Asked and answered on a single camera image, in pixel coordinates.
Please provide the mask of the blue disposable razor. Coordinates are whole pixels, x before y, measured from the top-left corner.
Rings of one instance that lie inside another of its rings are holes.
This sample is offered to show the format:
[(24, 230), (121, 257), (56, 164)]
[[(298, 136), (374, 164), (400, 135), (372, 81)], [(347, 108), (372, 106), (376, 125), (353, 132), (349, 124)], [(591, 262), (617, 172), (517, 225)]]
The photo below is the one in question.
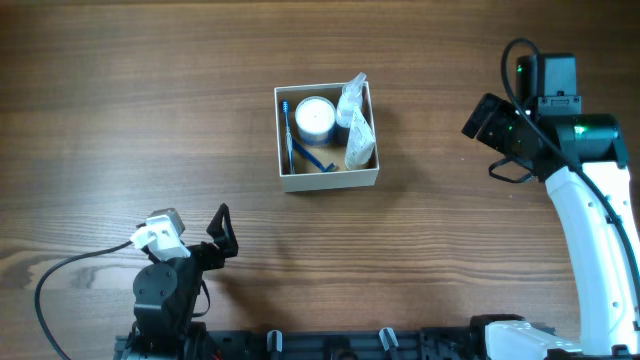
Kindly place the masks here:
[(317, 169), (319, 169), (322, 173), (333, 172), (337, 169), (334, 163), (330, 163), (327, 166), (324, 166), (322, 162), (316, 158), (312, 153), (310, 153), (304, 146), (302, 146), (297, 140), (292, 140), (292, 145), (295, 151), (297, 151), (304, 159), (309, 161), (312, 165), (314, 165)]

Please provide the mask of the white squeeze tube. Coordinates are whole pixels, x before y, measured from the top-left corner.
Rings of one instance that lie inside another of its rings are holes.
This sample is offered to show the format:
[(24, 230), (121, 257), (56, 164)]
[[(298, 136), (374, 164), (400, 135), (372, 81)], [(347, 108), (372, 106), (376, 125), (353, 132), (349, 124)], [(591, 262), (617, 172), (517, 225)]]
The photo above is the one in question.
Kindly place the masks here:
[(345, 165), (349, 170), (365, 168), (376, 145), (373, 130), (359, 107), (353, 108), (352, 121), (345, 152)]

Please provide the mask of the clear spray bottle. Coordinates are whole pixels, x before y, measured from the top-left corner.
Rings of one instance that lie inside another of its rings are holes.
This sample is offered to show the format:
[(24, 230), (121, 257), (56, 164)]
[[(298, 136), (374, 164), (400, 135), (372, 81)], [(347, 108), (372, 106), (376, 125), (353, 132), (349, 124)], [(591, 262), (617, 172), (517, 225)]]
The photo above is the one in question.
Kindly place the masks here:
[(345, 145), (348, 141), (354, 109), (362, 109), (363, 87), (367, 75), (360, 72), (355, 78), (342, 87), (342, 93), (336, 106), (335, 141)]

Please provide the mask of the blue white toothbrush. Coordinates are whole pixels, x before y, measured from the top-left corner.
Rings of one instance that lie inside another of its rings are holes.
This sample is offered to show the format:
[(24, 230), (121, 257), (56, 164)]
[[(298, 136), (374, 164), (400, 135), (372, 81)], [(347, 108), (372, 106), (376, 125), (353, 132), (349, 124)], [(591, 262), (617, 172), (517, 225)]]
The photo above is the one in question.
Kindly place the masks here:
[(286, 139), (286, 148), (287, 148), (287, 156), (288, 156), (288, 163), (289, 163), (289, 173), (291, 175), (294, 175), (295, 174), (294, 146), (293, 146), (293, 137), (291, 134), (291, 127), (290, 127), (290, 120), (289, 120), (290, 106), (287, 100), (282, 101), (281, 109), (285, 119), (285, 139)]

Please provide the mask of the cotton swab tub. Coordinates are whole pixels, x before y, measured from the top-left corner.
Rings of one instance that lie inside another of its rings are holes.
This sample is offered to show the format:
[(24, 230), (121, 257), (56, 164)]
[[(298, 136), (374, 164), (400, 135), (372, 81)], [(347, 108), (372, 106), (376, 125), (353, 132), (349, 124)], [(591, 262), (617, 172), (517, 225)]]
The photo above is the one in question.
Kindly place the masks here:
[(336, 109), (324, 97), (307, 97), (296, 107), (295, 121), (299, 137), (305, 144), (325, 146), (333, 139)]

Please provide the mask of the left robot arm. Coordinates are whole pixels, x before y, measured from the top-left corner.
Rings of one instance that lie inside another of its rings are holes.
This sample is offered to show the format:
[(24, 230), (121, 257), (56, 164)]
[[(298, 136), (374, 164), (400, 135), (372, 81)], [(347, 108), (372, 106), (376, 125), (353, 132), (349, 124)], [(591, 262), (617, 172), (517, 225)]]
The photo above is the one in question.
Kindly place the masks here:
[(118, 337), (116, 359), (222, 359), (220, 346), (206, 325), (197, 322), (200, 294), (209, 290), (207, 271), (221, 269), (238, 254), (229, 208), (221, 204), (206, 233), (210, 242), (187, 246), (181, 240), (185, 225), (174, 208), (152, 212), (131, 235), (135, 248), (151, 264), (133, 282), (135, 321), (127, 336)]

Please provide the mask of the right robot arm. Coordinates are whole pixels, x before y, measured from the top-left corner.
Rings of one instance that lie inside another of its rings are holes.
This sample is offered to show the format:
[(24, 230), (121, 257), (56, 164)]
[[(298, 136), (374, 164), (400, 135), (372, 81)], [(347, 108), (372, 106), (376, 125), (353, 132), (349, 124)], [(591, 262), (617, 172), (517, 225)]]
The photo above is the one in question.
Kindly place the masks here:
[(636, 359), (639, 356), (639, 238), (629, 155), (617, 120), (584, 114), (571, 54), (521, 56), (517, 105), (485, 94), (462, 129), (503, 154), (500, 165), (542, 182), (561, 221), (580, 307), (580, 340), (524, 320), (482, 320), (488, 359)]

